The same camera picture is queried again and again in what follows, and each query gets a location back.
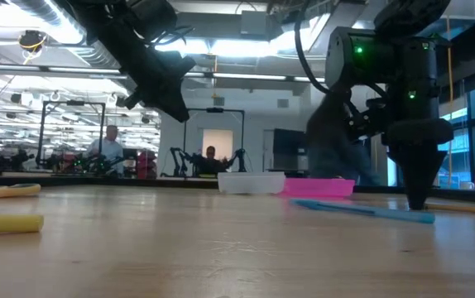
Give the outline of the black wall screen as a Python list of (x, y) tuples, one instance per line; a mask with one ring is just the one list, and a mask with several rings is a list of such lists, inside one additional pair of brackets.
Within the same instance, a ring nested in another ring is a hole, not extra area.
[(305, 133), (295, 130), (275, 129), (272, 152), (274, 169), (299, 170), (301, 158), (307, 156)]

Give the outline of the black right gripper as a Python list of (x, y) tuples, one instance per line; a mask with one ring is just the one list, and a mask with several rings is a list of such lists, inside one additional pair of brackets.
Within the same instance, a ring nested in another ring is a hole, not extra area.
[(390, 149), (424, 148), (428, 150), (425, 165), (420, 172), (420, 194), (417, 199), (413, 163), (403, 151), (392, 152), (392, 160), (401, 168), (403, 186), (409, 209), (425, 209), (425, 201), (433, 188), (434, 180), (447, 156), (439, 145), (453, 139), (453, 126), (442, 118), (414, 119), (395, 122), (386, 130), (386, 144)]

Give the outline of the person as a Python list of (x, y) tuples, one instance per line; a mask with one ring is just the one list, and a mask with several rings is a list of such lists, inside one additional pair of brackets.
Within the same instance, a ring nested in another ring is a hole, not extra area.
[(226, 158), (217, 160), (215, 153), (215, 147), (208, 146), (205, 156), (199, 156), (196, 162), (198, 175), (217, 175), (220, 172), (225, 172), (230, 167), (229, 161)]
[(360, 185), (378, 186), (379, 176), (372, 169), (370, 155), (360, 141), (348, 138), (345, 121), (349, 118), (344, 94), (324, 96), (306, 125), (308, 171), (315, 179), (344, 178)]
[(117, 142), (118, 127), (107, 125), (105, 136), (94, 140), (86, 151), (86, 156), (96, 157), (97, 166), (104, 174), (121, 177), (124, 175), (123, 148)]

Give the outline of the grey ceiling box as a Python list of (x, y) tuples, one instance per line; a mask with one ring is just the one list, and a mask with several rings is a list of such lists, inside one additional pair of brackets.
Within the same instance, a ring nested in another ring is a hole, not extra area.
[(264, 12), (241, 11), (242, 35), (263, 36), (266, 34), (267, 15)]

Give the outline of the red equipment case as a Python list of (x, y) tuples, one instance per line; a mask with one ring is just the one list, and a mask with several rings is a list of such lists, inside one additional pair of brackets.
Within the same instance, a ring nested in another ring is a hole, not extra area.
[(154, 180), (157, 177), (156, 154), (152, 150), (142, 151), (137, 157), (137, 178)]

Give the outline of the blue pen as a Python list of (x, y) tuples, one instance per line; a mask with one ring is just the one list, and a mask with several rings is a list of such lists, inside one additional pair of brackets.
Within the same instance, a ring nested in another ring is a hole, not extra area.
[(350, 205), (350, 204), (330, 204), (311, 199), (292, 199), (294, 205), (312, 210), (344, 212), (350, 214), (360, 214), (384, 219), (395, 219), (421, 224), (433, 224), (435, 215), (429, 212), (404, 211), (398, 209), (384, 209), (371, 206)]

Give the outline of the clear plastic supply box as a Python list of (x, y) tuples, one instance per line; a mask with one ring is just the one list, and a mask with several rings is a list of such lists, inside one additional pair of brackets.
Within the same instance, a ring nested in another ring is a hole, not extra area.
[(232, 195), (278, 194), (284, 189), (283, 172), (223, 172), (218, 174), (218, 189)]

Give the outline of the yellow pencil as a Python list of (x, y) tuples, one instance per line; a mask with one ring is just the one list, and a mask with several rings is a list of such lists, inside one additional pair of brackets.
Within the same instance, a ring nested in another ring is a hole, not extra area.
[(425, 204), (427, 210), (439, 210), (449, 212), (462, 212), (475, 214), (475, 206), (471, 205), (455, 205), (455, 204)]

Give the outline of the pink plastic box lid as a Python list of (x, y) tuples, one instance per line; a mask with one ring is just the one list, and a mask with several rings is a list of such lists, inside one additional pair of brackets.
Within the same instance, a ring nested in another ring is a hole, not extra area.
[(294, 197), (348, 197), (353, 193), (354, 180), (286, 178), (283, 195)]

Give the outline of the black gantry frame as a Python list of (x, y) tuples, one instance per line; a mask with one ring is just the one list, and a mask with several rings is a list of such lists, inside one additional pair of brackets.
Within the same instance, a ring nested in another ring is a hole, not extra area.
[(43, 102), (42, 110), (41, 110), (41, 122), (40, 122), (40, 128), (39, 128), (39, 140), (38, 140), (38, 148), (37, 148), (37, 154), (36, 154), (36, 164), (37, 168), (40, 168), (42, 166), (42, 147), (43, 147), (43, 138), (44, 138), (44, 131), (45, 131), (45, 125), (46, 125), (46, 114), (48, 114), (47, 106), (51, 103), (55, 104), (55, 107), (59, 106), (60, 104), (67, 105), (67, 106), (100, 106), (102, 111), (98, 113), (100, 116), (100, 127), (99, 127), (99, 138), (101, 139), (99, 145), (98, 145), (98, 154), (102, 153), (103, 150), (103, 128), (104, 128), (104, 120), (105, 120), (105, 113), (106, 113), (106, 104), (105, 103), (95, 103), (95, 102), (85, 102), (83, 100), (64, 100), (64, 101), (52, 101), (52, 100), (47, 100)]
[[(237, 109), (224, 109), (224, 108), (189, 108), (188, 112), (191, 113), (190, 119), (184, 122), (183, 130), (183, 147), (182, 150), (192, 154), (195, 153), (198, 156), (203, 156), (202, 153), (202, 132), (204, 129), (222, 129), (233, 131), (233, 150), (243, 148), (244, 145), (244, 121), (245, 112)], [(241, 124), (240, 133), (235, 132), (237, 127), (234, 124), (225, 123), (225, 113), (236, 117), (237, 113), (241, 114), (241, 119), (237, 121)], [(194, 178), (216, 178), (217, 175), (198, 175), (197, 164), (194, 166), (191, 164), (191, 177)]]

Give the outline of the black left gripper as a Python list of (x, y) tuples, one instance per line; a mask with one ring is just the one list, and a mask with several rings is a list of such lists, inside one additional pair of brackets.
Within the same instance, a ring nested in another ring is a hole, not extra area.
[(143, 102), (175, 120), (190, 119), (181, 85), (185, 74), (195, 66), (193, 58), (178, 51), (147, 48), (124, 24), (106, 25), (104, 45), (137, 85), (124, 102), (126, 108)]

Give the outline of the yellow highlighter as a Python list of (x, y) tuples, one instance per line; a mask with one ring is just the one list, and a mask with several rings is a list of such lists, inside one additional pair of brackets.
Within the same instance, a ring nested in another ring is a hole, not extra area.
[(0, 233), (38, 233), (43, 224), (39, 214), (0, 214)]

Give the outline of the long ceiling light strip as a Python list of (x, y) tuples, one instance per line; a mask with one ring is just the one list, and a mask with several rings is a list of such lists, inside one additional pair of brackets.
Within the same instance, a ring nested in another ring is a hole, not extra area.
[(187, 72), (185, 78), (206, 78), (206, 79), (252, 79), (268, 81), (287, 81), (297, 83), (310, 83), (309, 78), (304, 76), (288, 76), (273, 74), (237, 74), (220, 72)]

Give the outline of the black aluminium table frame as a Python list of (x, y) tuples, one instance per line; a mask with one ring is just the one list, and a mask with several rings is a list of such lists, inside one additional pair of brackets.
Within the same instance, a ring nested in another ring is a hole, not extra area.
[[(67, 185), (114, 185), (114, 186), (147, 186), (166, 188), (186, 188), (186, 189), (208, 189), (215, 190), (218, 183), (215, 181), (194, 181), (194, 180), (133, 180), (133, 179), (113, 179), (96, 178), (83, 176), (2, 176), (0, 185), (31, 184), (38, 183), (42, 186), (67, 186)], [(450, 199), (463, 202), (475, 203), (475, 190), (448, 190), (432, 189), (429, 197), (440, 199)]]

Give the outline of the white door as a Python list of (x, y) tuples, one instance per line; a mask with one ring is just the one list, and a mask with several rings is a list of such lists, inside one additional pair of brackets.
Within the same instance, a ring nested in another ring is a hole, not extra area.
[(229, 160), (233, 155), (233, 131), (222, 129), (204, 129), (202, 132), (202, 153), (208, 156), (208, 147), (215, 149), (214, 158)]

